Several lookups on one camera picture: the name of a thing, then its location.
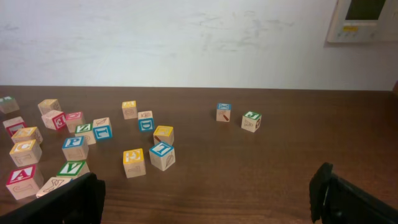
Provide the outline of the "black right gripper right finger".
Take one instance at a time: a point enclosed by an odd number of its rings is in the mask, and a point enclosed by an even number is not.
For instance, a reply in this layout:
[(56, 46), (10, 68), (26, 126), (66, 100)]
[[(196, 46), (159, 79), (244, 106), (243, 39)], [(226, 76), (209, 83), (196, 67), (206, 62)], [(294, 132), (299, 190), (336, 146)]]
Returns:
[(309, 184), (311, 220), (329, 224), (397, 224), (397, 210), (333, 173), (323, 163)]

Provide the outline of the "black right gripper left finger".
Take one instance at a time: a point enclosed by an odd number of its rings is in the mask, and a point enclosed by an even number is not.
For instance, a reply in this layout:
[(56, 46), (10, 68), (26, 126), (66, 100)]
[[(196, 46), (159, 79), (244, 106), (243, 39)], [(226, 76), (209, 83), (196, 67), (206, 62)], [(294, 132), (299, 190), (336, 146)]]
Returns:
[(1, 216), (1, 223), (101, 223), (105, 181), (89, 172)]

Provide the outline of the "yellow S wooden block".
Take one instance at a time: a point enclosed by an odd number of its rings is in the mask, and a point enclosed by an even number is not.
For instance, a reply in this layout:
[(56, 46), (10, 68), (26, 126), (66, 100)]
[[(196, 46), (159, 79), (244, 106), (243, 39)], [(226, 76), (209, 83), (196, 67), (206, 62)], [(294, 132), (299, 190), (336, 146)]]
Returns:
[(39, 144), (41, 144), (43, 141), (43, 137), (36, 126), (18, 129), (11, 139), (13, 143), (35, 139)]

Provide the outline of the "yellow plain wooden block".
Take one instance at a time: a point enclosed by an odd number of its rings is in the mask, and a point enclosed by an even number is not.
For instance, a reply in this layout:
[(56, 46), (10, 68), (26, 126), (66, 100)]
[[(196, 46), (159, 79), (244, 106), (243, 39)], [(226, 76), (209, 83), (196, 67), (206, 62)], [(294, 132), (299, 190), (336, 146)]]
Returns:
[(38, 104), (41, 115), (44, 115), (52, 110), (61, 111), (60, 103), (57, 99), (46, 99)]

